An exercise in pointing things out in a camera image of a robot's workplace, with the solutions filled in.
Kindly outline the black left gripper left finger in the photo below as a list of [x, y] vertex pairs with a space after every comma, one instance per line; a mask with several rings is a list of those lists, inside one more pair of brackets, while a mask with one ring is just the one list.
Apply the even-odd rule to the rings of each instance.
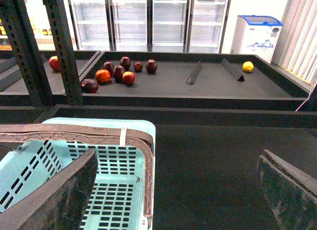
[[2, 230], [77, 230], [98, 169], [89, 149], [61, 172], [0, 215]]

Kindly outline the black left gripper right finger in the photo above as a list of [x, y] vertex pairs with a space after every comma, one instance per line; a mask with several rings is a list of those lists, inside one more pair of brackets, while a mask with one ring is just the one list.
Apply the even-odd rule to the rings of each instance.
[[258, 174], [265, 198], [282, 230], [317, 228], [317, 180], [264, 150]]

